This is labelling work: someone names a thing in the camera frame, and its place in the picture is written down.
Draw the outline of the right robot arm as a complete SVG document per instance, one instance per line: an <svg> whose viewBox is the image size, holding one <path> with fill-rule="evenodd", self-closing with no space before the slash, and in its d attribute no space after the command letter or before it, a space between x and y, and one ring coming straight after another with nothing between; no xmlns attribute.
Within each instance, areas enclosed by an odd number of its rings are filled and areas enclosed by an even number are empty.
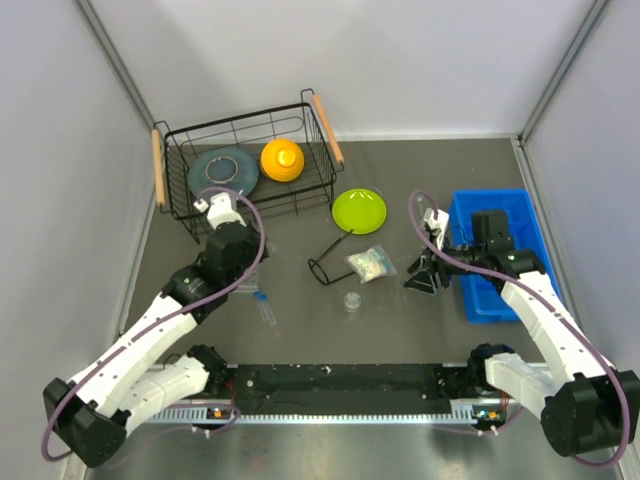
<svg viewBox="0 0 640 480"><path fill-rule="evenodd" d="M544 263L519 249L502 210L472 216L470 245L449 248L449 216L429 208L412 226L426 247L428 278L446 283L454 275L477 274L490 282L516 313L547 364L541 372L513 350L485 346L467 370L469 388L487 396L496 389L514 398L540 422L552 449L578 462L586 453L613 448L621 459L635 435L639 378L620 372L594 347L556 295Z"/></svg>

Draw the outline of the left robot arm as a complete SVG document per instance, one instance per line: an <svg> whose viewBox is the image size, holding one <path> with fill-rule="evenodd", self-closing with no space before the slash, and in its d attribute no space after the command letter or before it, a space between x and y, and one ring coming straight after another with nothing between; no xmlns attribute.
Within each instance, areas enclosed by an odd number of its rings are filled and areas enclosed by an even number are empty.
<svg viewBox="0 0 640 480"><path fill-rule="evenodd" d="M148 369L175 342L203 323L249 277L266 255L261 223L225 222L209 234L195 261L173 273L142 317L104 354L69 380L55 378L43 390L51 435L90 467L105 464L151 416L190 395L216 396L227 374L206 348L183 355L169 372Z"/></svg>

